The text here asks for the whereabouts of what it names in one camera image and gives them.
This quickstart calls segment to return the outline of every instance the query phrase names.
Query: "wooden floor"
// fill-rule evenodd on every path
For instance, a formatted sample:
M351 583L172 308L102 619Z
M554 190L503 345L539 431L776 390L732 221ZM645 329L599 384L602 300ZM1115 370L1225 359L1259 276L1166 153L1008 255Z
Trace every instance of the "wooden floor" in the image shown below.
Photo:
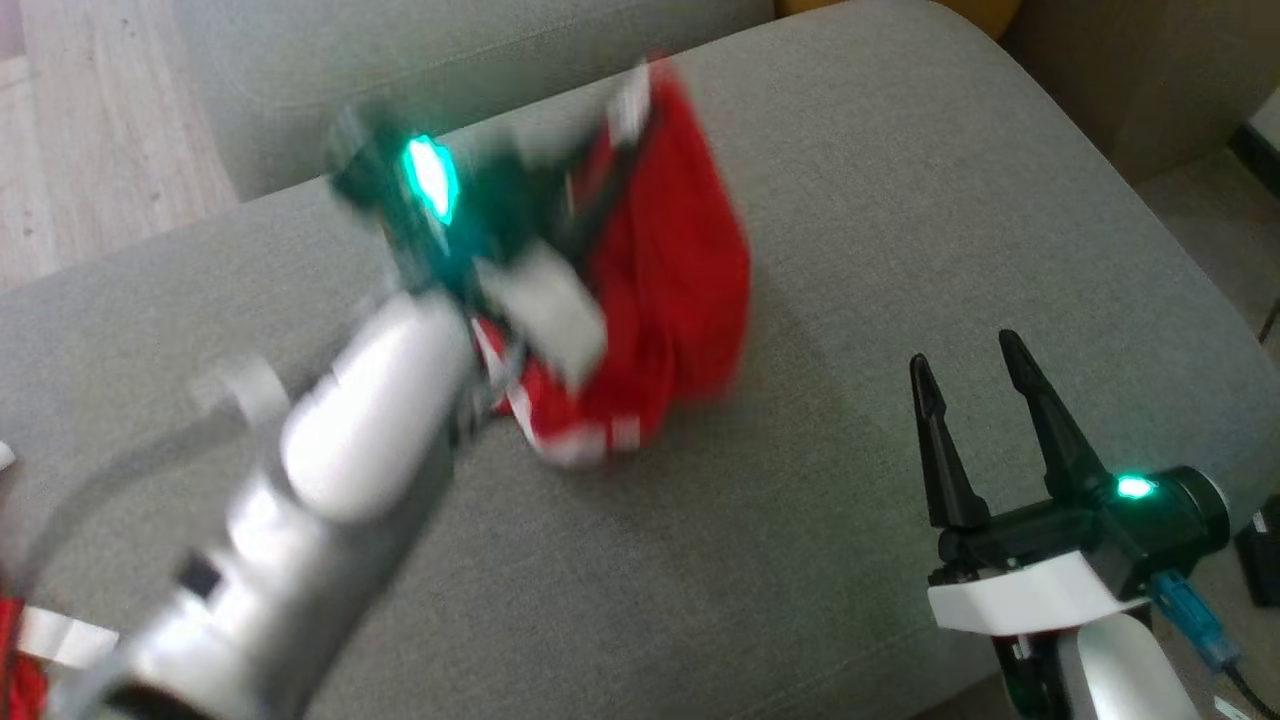
M169 0L0 0L0 292L236 205Z

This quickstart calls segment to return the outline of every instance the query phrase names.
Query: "green led light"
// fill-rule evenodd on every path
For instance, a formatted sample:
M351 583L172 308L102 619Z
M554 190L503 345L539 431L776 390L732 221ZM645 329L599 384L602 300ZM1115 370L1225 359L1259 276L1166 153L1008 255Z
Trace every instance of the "green led light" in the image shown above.
M420 135L404 149L404 170L413 195L422 199L435 219L449 224L458 197L458 173L449 151Z
M1138 475L1121 475L1116 478L1116 492L1120 497L1140 500L1156 492L1156 483Z

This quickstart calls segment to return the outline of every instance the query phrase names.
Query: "black device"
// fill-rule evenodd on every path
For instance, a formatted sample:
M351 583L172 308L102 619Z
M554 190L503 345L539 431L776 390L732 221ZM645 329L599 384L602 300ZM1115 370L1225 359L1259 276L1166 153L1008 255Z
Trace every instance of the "black device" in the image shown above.
M1253 603L1280 607L1280 495L1272 495L1235 536L1235 551Z

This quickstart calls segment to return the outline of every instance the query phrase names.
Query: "red fabric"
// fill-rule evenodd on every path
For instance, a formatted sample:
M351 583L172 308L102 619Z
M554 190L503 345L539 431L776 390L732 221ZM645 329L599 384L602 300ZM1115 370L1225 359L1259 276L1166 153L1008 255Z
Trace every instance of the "red fabric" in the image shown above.
M9 637L12 623L22 618L23 603L17 600L0 600L0 638ZM45 696L49 693L49 679L33 659L19 653L14 662L13 679L9 682L10 720L38 720L45 710Z
M535 445L598 428L608 448L635 447L658 432L673 402L723 395L737 366L748 246L673 70L657 63L649 72L650 135L586 278L604 311L608 350L577 397L536 361L527 368L525 429ZM602 138L575 178L579 197L591 195L611 154ZM617 437L618 428L627 437Z

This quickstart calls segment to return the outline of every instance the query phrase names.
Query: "black cable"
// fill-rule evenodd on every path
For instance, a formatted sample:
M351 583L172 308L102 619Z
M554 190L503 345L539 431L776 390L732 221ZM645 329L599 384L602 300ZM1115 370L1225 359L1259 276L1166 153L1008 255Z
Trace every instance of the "black cable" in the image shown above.
M225 410L206 415L189 425L160 436L114 457L78 484L49 515L45 527L14 570L8 588L12 598L27 602L44 569L67 544L90 515L120 491L177 461L230 442L243 430L243 423ZM9 720L9 691L18 661L20 614L14 616L3 638L4 673L0 676L0 720Z
M1262 702L1262 698L1258 697L1258 693L1253 692L1253 688L1251 688L1249 684L1244 682L1244 676L1240 675L1240 669L1236 667L1234 662L1222 667L1222 671L1226 673L1226 676L1231 679L1233 684L1235 684L1235 689L1240 691L1240 694L1244 696L1244 700L1249 701L1249 705L1252 705L1253 708L1262 715L1262 717L1265 717L1266 720L1280 720L1280 712L1276 712L1275 710L1271 708L1271 706Z

